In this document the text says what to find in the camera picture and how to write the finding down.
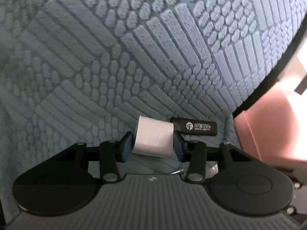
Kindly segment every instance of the white round logo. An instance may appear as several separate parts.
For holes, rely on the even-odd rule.
[[[185,126],[187,127],[188,130],[193,129],[193,124],[191,122],[187,122],[187,124]]]

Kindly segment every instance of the blue patterned fabric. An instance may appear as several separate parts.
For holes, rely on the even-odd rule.
[[[0,198],[14,179],[77,141],[134,131],[139,115],[214,120],[239,147],[231,112],[271,71],[307,0],[0,0]],[[131,155],[121,173],[179,163]],[[98,173],[96,163],[90,172]]]

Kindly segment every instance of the pink box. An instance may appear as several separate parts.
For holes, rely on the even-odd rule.
[[[268,165],[307,167],[307,103],[274,85],[234,119],[242,149]]]

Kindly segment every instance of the stripe pattern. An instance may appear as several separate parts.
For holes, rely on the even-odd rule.
[[[0,0],[0,140],[12,146],[0,150],[0,184],[76,141],[120,139],[139,115],[214,120],[217,137],[202,140],[239,147],[231,112],[274,68],[306,10],[307,0]],[[119,167],[178,165],[174,155],[158,165],[132,155]],[[1,200],[12,218],[10,193]]]

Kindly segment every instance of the black rectangular object with text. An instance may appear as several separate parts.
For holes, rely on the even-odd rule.
[[[216,136],[217,123],[213,121],[203,121],[187,118],[171,118],[174,124],[174,131],[188,135]]]

